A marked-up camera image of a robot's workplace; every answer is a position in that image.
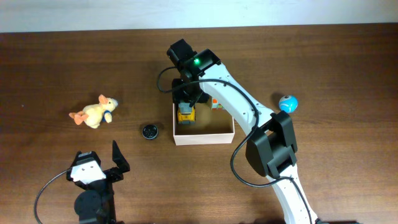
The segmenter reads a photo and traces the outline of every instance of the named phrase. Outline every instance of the plush toy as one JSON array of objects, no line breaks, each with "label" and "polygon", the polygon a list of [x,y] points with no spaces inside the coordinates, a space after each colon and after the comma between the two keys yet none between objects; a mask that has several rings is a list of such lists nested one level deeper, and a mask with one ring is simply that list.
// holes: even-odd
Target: plush toy
[{"label": "plush toy", "polygon": [[118,102],[104,95],[100,95],[98,99],[98,104],[88,105],[83,108],[83,111],[69,113],[69,116],[75,120],[77,125],[84,121],[91,128],[98,128],[101,121],[112,122],[111,112],[118,106]]}]

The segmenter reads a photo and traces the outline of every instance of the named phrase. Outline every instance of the small blue ball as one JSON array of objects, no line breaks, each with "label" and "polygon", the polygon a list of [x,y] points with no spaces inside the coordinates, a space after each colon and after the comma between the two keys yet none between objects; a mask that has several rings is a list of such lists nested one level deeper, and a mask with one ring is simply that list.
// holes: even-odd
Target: small blue ball
[{"label": "small blue ball", "polygon": [[286,113],[293,113],[297,109],[299,101],[292,95],[283,96],[279,100],[279,108]]}]

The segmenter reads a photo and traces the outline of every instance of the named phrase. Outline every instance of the white box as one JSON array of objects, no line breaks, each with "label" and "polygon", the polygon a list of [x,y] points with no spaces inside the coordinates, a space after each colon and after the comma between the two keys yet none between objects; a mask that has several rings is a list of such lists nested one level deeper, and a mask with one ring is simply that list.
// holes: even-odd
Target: white box
[{"label": "white box", "polygon": [[173,103],[173,137],[176,146],[230,144],[235,135],[234,118],[226,110],[211,110],[204,103],[195,105],[195,124],[178,124]]}]

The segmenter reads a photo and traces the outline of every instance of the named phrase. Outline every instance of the yellow toy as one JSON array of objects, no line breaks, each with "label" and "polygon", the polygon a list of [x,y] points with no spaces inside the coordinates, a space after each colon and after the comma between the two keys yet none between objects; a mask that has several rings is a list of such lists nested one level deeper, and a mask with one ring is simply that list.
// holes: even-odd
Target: yellow toy
[{"label": "yellow toy", "polygon": [[98,128],[101,121],[112,122],[111,112],[118,106],[118,102],[115,99],[106,98],[104,95],[100,95],[98,99],[98,104],[88,105],[83,108],[83,111],[69,113],[69,116],[75,120],[77,125],[84,121],[91,128]]},{"label": "yellow toy", "polygon": [[189,107],[189,103],[179,103],[177,118],[179,124],[195,123],[195,106]]}]

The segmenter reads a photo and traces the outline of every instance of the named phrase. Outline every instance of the black bottle cap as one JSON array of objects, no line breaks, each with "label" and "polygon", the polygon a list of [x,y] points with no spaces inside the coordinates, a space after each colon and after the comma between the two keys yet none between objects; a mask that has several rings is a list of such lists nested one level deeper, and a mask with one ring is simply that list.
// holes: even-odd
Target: black bottle cap
[{"label": "black bottle cap", "polygon": [[146,139],[150,140],[155,139],[158,134],[159,134],[159,129],[154,124],[148,124],[147,126],[144,127],[144,129],[142,129],[142,135]]}]

